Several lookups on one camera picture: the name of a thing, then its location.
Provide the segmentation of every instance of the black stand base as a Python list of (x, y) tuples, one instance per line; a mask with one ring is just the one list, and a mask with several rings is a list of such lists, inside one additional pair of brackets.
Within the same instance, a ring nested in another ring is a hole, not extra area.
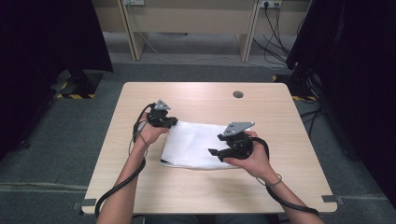
[(284, 83), (288, 86), (291, 96), (311, 97), (314, 96), (311, 89), (306, 84), (306, 79), (293, 80), (290, 82), (290, 75), (274, 75), (273, 81)]
[(92, 99), (102, 79), (102, 73), (86, 74), (88, 81), (84, 85), (77, 85), (73, 78), (67, 79), (58, 98), (67, 99)]

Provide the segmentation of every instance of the person's right hand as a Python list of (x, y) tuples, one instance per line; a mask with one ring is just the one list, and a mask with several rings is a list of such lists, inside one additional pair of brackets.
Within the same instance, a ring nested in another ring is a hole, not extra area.
[[(245, 133), (250, 137), (257, 137), (255, 132), (245, 131)], [(264, 146), (258, 142), (253, 142), (253, 152), (247, 159), (224, 158), (224, 161), (245, 169), (250, 175), (258, 177), (268, 184), (275, 183), (279, 179), (270, 165)]]

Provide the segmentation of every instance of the silver mounting plate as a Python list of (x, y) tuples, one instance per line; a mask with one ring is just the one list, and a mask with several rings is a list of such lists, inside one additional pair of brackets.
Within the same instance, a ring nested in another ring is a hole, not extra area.
[(164, 101), (158, 100), (157, 104), (154, 106), (154, 109), (156, 110), (169, 110), (171, 107), (167, 105)]
[(227, 128), (225, 129), (223, 136), (233, 136), (238, 133), (243, 132), (244, 130), (252, 127), (254, 125), (254, 122), (231, 122)]

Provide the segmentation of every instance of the white cloth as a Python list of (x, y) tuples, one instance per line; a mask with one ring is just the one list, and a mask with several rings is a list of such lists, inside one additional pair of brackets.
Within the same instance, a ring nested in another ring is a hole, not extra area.
[(228, 169), (234, 166), (221, 162), (217, 156), (212, 156), (209, 148), (223, 150), (228, 148), (224, 141), (218, 139), (227, 126), (188, 123), (179, 120), (177, 125), (169, 130), (161, 165), (184, 167), (192, 169)]

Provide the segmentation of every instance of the forearm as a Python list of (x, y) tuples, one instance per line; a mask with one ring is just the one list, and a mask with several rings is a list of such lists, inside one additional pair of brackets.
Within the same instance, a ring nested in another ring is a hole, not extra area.
[[(271, 177), (266, 179), (270, 179), (267, 180), (268, 183), (276, 183), (276, 181), (278, 180), (278, 176), (273, 174)], [(284, 201), (306, 207), (306, 204), (303, 201), (301, 201), (300, 198), (298, 198), (283, 181), (281, 181), (279, 184), (270, 187), (270, 189), (277, 197), (283, 199)], [(314, 214), (291, 209), (283, 205), (282, 207), (285, 210), (286, 214), (288, 215), (291, 223), (293, 224), (324, 223), (318, 216)]]
[[(145, 150), (144, 142), (141, 139), (137, 139), (115, 185), (124, 181), (137, 170), (142, 163)], [(131, 223), (137, 178), (138, 176), (105, 201), (97, 223)]]

